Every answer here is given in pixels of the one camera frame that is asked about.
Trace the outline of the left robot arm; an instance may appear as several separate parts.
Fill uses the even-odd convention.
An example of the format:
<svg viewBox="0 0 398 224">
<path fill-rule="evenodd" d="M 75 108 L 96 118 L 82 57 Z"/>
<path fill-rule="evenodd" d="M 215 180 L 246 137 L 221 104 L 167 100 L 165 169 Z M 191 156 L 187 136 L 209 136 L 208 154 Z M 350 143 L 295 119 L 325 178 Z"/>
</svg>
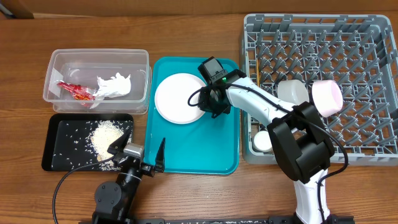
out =
<svg viewBox="0 0 398 224">
<path fill-rule="evenodd" d="M 155 164 L 151 165 L 144 162 L 144 147 L 129 142 L 131 133 L 126 131 L 108 147 L 107 152 L 113 155 L 111 161 L 120 171 L 114 182 L 103 182 L 96 189 L 92 223 L 134 223 L 129 211 L 142 177 L 164 172 L 165 140 L 161 141 Z"/>
</svg>

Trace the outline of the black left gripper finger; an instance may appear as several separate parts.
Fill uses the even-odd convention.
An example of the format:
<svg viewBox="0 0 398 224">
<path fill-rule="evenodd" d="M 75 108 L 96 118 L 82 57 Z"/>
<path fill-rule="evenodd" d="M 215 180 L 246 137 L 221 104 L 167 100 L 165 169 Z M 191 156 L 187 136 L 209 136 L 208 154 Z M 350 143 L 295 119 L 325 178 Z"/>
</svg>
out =
<svg viewBox="0 0 398 224">
<path fill-rule="evenodd" d="M 165 159 L 164 159 L 164 149 L 165 149 L 165 138 L 162 139 L 155 158 L 155 171 L 163 173 L 165 170 Z"/>
<path fill-rule="evenodd" d="M 119 152 L 122 152 L 123 149 L 126 147 L 127 143 L 129 142 L 131 134 L 132 134 L 132 129 L 126 130 L 122 136 L 117 138 L 117 140 L 115 140 L 109 145 L 107 152 L 110 154 L 117 154 Z"/>
</svg>

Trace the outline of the pile of rice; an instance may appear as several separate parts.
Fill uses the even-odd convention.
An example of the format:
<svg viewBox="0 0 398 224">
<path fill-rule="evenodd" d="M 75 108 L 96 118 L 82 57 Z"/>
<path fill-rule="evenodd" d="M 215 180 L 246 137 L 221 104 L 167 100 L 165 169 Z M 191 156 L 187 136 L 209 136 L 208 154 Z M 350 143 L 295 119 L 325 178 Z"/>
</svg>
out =
<svg viewBox="0 0 398 224">
<path fill-rule="evenodd" d="M 86 165 L 85 170 L 117 170 L 111 161 L 97 164 L 112 155 L 109 145 L 128 129 L 133 121 L 117 120 L 70 120 L 58 125 L 53 150 L 52 170 L 73 170 Z"/>
</svg>

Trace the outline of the wooden chopstick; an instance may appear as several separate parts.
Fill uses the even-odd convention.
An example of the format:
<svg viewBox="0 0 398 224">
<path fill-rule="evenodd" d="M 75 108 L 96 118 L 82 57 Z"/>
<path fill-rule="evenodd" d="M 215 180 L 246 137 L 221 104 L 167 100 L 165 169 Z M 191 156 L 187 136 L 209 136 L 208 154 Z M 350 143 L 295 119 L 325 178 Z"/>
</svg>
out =
<svg viewBox="0 0 398 224">
<path fill-rule="evenodd" d="M 259 60 L 258 58 L 256 59 L 256 83 L 258 87 L 261 87 L 261 82 L 260 82 L 261 76 L 260 76 L 260 71 L 259 71 Z"/>
</svg>

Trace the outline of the white tissue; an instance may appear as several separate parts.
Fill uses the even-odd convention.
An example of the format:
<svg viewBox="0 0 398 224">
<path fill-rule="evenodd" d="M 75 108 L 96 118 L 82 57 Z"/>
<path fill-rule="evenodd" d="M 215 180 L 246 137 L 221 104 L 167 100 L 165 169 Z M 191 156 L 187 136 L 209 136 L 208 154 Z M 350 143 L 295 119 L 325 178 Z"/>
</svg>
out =
<svg viewBox="0 0 398 224">
<path fill-rule="evenodd" d="M 97 77 L 97 85 L 93 92 L 94 100 L 125 96 L 131 91 L 131 75 L 124 77 L 118 72 L 108 80 Z"/>
</svg>

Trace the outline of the pink bowl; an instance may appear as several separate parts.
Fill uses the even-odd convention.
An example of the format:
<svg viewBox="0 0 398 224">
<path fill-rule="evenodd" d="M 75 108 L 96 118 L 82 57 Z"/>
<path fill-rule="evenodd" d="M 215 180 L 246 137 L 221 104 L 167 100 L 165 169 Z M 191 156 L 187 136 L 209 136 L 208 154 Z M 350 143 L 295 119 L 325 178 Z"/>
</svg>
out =
<svg viewBox="0 0 398 224">
<path fill-rule="evenodd" d="M 343 95 L 334 80 L 315 81 L 312 85 L 312 98 L 323 117 L 329 117 L 343 107 Z"/>
</svg>

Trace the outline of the red snack wrapper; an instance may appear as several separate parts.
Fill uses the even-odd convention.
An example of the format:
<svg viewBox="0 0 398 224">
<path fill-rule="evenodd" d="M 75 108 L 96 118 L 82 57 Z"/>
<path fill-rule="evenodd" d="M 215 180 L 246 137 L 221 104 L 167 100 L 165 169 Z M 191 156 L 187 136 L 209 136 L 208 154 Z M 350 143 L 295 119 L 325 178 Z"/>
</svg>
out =
<svg viewBox="0 0 398 224">
<path fill-rule="evenodd" d="M 68 91 L 75 100 L 95 100 L 96 90 L 87 86 L 75 85 L 71 83 L 59 82 L 57 85 Z"/>
</svg>

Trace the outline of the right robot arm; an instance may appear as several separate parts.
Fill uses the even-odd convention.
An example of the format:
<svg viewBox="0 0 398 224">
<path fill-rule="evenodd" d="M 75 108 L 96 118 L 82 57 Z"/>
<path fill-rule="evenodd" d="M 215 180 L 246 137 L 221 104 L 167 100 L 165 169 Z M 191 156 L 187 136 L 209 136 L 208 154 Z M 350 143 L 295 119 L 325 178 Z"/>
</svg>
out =
<svg viewBox="0 0 398 224">
<path fill-rule="evenodd" d="M 293 180 L 295 218 L 301 223 L 329 223 L 325 179 L 335 150 L 316 108 L 294 105 L 258 87 L 239 69 L 227 72 L 214 57 L 198 71 L 206 86 L 195 92 L 196 106 L 212 118 L 239 108 L 266 126 L 278 166 Z"/>
</svg>

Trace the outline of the grey bowl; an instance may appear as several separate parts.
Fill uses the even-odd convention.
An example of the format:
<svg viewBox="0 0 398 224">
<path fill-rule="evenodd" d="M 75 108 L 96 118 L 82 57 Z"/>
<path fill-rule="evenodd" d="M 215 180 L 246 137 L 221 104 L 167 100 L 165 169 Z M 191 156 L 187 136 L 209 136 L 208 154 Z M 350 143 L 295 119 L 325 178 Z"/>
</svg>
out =
<svg viewBox="0 0 398 224">
<path fill-rule="evenodd" d="M 310 101 L 308 90 L 300 80 L 281 81 L 277 86 L 277 97 L 295 105 Z"/>
</svg>

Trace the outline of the white round plate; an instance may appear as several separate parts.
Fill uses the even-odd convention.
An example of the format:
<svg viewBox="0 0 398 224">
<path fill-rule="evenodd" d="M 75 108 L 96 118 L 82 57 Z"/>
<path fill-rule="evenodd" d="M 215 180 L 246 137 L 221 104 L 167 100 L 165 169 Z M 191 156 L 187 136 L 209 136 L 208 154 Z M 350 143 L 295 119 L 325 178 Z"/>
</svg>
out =
<svg viewBox="0 0 398 224">
<path fill-rule="evenodd" d="M 189 97 L 205 83 L 189 73 L 176 73 L 164 79 L 155 91 L 155 107 L 167 121 L 189 124 L 200 119 L 205 112 L 197 106 L 189 106 Z"/>
</svg>

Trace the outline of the white paper cup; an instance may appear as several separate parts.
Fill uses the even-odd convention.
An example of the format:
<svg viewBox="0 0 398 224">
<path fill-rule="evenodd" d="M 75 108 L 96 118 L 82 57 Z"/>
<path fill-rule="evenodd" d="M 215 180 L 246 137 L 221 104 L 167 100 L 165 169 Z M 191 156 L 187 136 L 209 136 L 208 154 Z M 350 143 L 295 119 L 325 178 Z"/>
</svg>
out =
<svg viewBox="0 0 398 224">
<path fill-rule="evenodd" d="M 272 143 L 267 131 L 259 131 L 252 140 L 252 147 L 255 151 L 270 153 L 272 151 Z"/>
</svg>

